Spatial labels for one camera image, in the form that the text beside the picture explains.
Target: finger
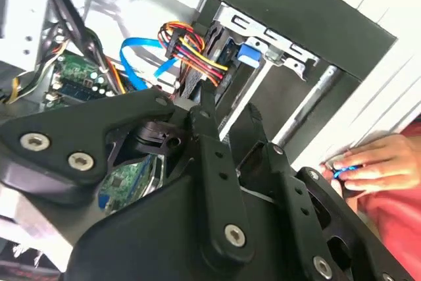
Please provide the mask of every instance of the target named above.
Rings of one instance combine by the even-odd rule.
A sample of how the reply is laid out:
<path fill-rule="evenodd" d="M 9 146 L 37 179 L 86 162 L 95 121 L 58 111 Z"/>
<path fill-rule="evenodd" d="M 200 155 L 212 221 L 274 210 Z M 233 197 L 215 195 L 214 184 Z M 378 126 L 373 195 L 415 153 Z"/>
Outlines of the finger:
<path fill-rule="evenodd" d="M 395 152 L 389 147 L 382 147 L 379 149 L 371 149 L 361 153 L 352 154 L 344 157 L 341 160 L 334 162 L 335 169 L 346 168 L 350 166 L 366 165 L 378 163 L 380 161 L 387 161 L 394 158 Z"/>
<path fill-rule="evenodd" d="M 341 180 L 378 179 L 405 173 L 402 165 L 399 159 L 393 159 L 391 161 L 367 165 L 355 170 L 344 171 L 339 177 Z"/>
<path fill-rule="evenodd" d="M 371 151 L 373 149 L 383 148 L 388 143 L 389 143 L 388 138 L 382 138 L 382 139 L 377 140 L 377 141 L 372 141 L 371 143 L 368 143 L 368 144 L 363 145 L 363 146 L 351 148 L 349 151 L 354 155 L 354 154 L 362 153 L 364 151 Z"/>
<path fill-rule="evenodd" d="M 377 192 L 383 190 L 404 190 L 414 188 L 419 184 L 417 178 L 407 174 L 396 174 L 395 176 L 383 177 L 370 180 L 348 180 L 345 187 L 353 191 Z"/>
<path fill-rule="evenodd" d="M 339 183 L 339 181 L 337 181 L 336 179 L 333 179 L 332 182 L 330 183 L 330 185 L 336 191 L 337 194 L 339 194 L 341 197 L 343 197 L 342 196 L 342 187 L 341 187 L 341 184 Z"/>
<path fill-rule="evenodd" d="M 332 180 L 334 177 L 334 174 L 331 170 L 327 169 L 325 165 L 319 166 L 320 173 L 322 174 L 323 178 L 325 178 L 327 181 Z"/>

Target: capacitor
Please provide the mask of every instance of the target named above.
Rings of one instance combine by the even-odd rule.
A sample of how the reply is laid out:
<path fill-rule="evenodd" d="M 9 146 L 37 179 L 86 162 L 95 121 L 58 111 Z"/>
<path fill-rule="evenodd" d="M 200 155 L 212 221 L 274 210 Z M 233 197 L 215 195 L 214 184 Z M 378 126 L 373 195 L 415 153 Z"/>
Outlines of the capacitor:
<path fill-rule="evenodd" d="M 100 85 L 102 85 L 103 83 L 105 83 L 104 77 L 98 77 L 97 78 L 97 83 L 100 84 Z"/>

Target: person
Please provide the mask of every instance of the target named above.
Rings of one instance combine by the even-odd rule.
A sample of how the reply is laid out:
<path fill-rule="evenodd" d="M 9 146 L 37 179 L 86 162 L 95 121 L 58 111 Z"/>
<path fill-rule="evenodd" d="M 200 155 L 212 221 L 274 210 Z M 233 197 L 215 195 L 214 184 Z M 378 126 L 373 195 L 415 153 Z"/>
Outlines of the person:
<path fill-rule="evenodd" d="M 346 152 L 335 169 L 349 190 L 362 193 L 347 200 L 355 212 L 373 221 L 384 245 L 415 280 L 421 280 L 421 123 Z M 323 176 L 342 194 L 338 180 L 320 165 Z"/>

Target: circuit board component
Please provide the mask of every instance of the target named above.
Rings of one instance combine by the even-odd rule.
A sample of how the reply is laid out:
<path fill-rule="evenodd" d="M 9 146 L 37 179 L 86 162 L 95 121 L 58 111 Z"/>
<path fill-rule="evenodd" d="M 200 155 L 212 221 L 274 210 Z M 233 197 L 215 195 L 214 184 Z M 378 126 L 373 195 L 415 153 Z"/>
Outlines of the circuit board component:
<path fill-rule="evenodd" d="M 64 52 L 55 64 L 49 93 L 74 104 L 114 96 L 104 74 L 83 57 Z"/>
<path fill-rule="evenodd" d="M 107 214 L 137 201 L 151 178 L 155 156 L 138 164 L 122 166 L 109 174 L 99 190 L 99 207 Z"/>

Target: red wire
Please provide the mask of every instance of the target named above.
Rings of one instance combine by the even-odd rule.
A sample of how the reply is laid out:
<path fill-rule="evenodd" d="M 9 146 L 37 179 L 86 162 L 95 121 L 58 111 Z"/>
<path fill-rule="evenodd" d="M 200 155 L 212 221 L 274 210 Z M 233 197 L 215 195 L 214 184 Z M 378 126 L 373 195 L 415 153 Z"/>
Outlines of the red wire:
<path fill-rule="evenodd" d="M 193 28 L 192 27 L 187 27 L 187 26 L 184 26 L 184 25 L 182 25 L 182 24 L 178 24 L 178 23 L 176 23 L 176 22 L 173 22 L 173 23 L 169 23 L 168 24 L 168 26 L 169 27 L 171 27 L 171 26 L 176 26 L 177 28 L 182 28 L 182 29 L 185 29 L 185 30 L 188 30 L 188 31 L 190 31 L 191 33 L 193 33 L 193 35 L 195 36 L 195 38 L 197 39 L 197 41 L 199 41 L 200 42 L 200 45 L 197 45 L 197 47 L 199 48 L 199 50 L 200 50 L 200 52 L 202 52 L 202 50 L 205 48 L 205 41 L 203 41 L 203 38 L 201 37 L 201 36 L 199 36 L 198 34 L 196 34 L 195 32 L 194 32 L 194 30 L 193 30 Z"/>
<path fill-rule="evenodd" d="M 161 39 L 161 35 L 160 34 L 158 35 L 158 41 L 159 41 L 159 43 L 163 47 L 166 47 L 166 45 L 163 43 L 163 40 Z M 223 75 L 217 73 L 213 69 L 210 69 L 205 63 L 203 63 L 202 61 L 200 61 L 199 59 L 197 59 L 196 56 L 190 54 L 189 52 L 187 52 L 185 49 L 183 49 L 179 45 L 176 46 L 176 49 L 179 50 L 180 52 L 182 52 L 187 58 L 191 59 L 193 62 L 195 62 L 196 64 L 198 64 L 200 67 L 204 68 L 204 70 L 210 72 L 211 74 L 214 74 L 219 79 L 223 79 Z"/>

